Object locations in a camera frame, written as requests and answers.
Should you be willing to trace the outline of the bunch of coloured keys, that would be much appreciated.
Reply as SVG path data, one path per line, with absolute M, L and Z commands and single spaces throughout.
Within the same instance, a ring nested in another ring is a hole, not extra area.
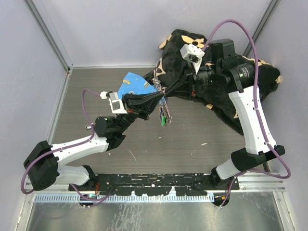
M 161 121 L 162 127 L 166 127 L 168 125 L 168 115 L 162 108 L 159 108 L 159 121 Z

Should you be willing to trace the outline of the white blue large keyring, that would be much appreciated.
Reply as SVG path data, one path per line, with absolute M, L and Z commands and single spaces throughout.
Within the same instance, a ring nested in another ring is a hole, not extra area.
M 164 94 L 162 99 L 159 101 L 159 108 L 162 108 L 163 111 L 165 113 L 167 113 L 167 115 L 168 115 L 168 125 L 169 125 L 171 123 L 171 120 L 172 120 L 172 115 L 169 111 L 168 104 L 167 104 L 167 97 L 166 97 L 166 94 L 165 94 L 166 87 L 162 87 L 161 81 L 157 77 L 154 77 L 152 79 L 152 81 L 153 81 L 155 89 L 157 91 L 161 91 Z

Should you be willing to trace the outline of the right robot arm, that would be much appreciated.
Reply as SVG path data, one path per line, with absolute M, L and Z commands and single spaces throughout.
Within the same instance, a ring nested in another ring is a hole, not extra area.
M 188 80 L 190 94 L 196 96 L 204 86 L 221 87 L 232 102 L 244 134 L 245 147 L 231 153 L 229 160 L 212 169 L 211 184 L 221 190 L 240 173 L 285 154 L 267 125 L 257 83 L 257 64 L 240 62 L 231 39 L 215 40 L 209 45 L 210 63 L 202 66 L 206 52 L 193 44 L 184 44 L 180 54 L 184 60 L 177 82 L 167 88 L 172 95 Z

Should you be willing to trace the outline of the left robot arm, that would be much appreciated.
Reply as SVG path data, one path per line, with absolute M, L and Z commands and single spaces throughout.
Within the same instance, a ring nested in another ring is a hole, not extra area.
M 72 167 L 68 163 L 99 152 L 116 149 L 125 139 L 128 127 L 140 118 L 148 120 L 163 97 L 163 92 L 147 94 L 126 93 L 119 98 L 116 92 L 94 92 L 108 100 L 114 116 L 99 116 L 90 122 L 90 136 L 60 143 L 39 142 L 24 161 L 25 173 L 21 182 L 27 194 L 25 180 L 29 179 L 34 191 L 41 191 L 54 183 L 74 184 L 90 191 L 96 186 L 95 174 L 89 166 Z

